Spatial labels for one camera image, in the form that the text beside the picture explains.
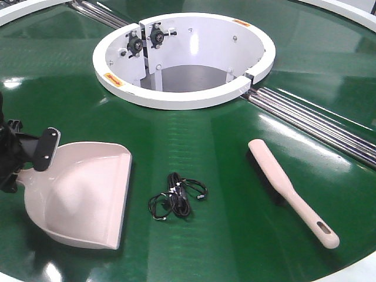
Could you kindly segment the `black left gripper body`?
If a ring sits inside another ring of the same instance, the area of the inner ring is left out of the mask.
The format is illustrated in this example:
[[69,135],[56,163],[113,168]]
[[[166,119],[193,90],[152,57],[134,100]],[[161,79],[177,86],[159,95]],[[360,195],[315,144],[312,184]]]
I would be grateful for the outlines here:
[[3,95],[1,93],[1,190],[5,193],[16,193],[17,173],[26,162],[33,162],[39,138],[22,133],[22,122],[4,118]]

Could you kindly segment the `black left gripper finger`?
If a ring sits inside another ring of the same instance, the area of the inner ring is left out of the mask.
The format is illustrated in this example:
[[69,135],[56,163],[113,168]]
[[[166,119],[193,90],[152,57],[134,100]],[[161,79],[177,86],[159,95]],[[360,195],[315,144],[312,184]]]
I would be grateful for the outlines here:
[[34,170],[43,172],[50,167],[58,148],[60,137],[60,131],[54,127],[48,127],[43,131],[32,157]]

